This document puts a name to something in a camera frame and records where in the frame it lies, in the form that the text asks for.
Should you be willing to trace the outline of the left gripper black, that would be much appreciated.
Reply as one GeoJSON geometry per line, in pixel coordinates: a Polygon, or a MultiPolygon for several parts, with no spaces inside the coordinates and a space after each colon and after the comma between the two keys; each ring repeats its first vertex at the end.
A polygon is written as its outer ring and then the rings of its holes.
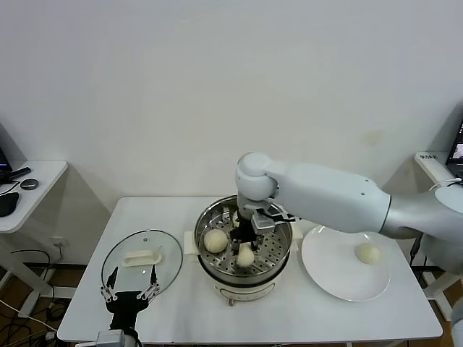
{"type": "Polygon", "coordinates": [[[144,291],[114,292],[119,268],[115,267],[106,277],[102,277],[101,295],[106,302],[106,309],[112,314],[109,325],[111,329],[134,328],[139,312],[148,307],[148,300],[152,300],[160,292],[160,285],[156,274],[156,266],[152,265],[149,285],[144,291]]]}

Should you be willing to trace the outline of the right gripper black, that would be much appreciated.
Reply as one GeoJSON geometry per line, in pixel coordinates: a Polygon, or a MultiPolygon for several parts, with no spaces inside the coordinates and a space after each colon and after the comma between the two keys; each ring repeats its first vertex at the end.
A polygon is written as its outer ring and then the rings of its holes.
{"type": "Polygon", "coordinates": [[[240,220],[239,225],[231,230],[231,253],[234,256],[239,254],[241,244],[250,243],[253,252],[258,252],[263,243],[263,237],[257,235],[252,226],[251,220],[240,220]]]}

